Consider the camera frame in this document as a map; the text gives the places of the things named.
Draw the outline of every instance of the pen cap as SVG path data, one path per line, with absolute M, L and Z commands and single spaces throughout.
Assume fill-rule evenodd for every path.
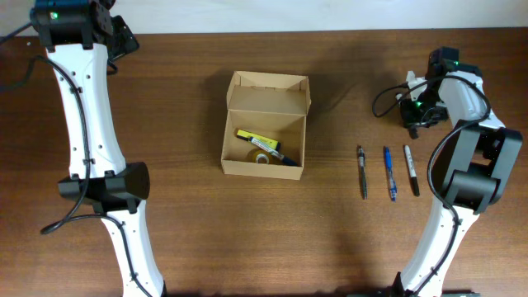
M 390 159 L 390 151 L 389 151 L 389 148 L 385 147 L 385 148 L 384 148 L 384 152 L 385 152 L 385 164 L 387 164 L 387 167 L 388 167 L 388 168 L 392 168 L 392 166 L 393 166 L 393 161 Z

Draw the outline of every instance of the cardboard box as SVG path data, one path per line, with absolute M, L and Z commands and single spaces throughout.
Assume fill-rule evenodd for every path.
M 227 94 L 222 168 L 225 174 L 299 180 L 304 169 L 306 115 L 310 107 L 308 77 L 271 73 L 234 73 Z M 256 164 L 257 146 L 236 138 L 237 129 L 281 142 L 280 153 L 299 166 Z

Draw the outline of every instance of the tape roll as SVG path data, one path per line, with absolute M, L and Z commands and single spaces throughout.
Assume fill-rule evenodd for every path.
M 257 164 L 269 164 L 271 155 L 266 151 L 258 150 L 253 154 L 252 161 Z

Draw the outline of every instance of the white marker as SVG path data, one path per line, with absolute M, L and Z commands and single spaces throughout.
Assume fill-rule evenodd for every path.
M 405 158 L 407 159 L 407 165 L 409 166 L 409 176 L 411 177 L 412 192 L 416 197 L 420 196 L 420 188 L 418 187 L 418 178 L 414 171 L 413 157 L 411 156 L 411 149 L 408 145 L 404 147 Z

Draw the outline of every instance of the box lid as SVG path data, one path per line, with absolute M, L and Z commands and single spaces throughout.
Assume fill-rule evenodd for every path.
M 307 115 L 306 76 L 236 71 L 227 94 L 229 110 Z

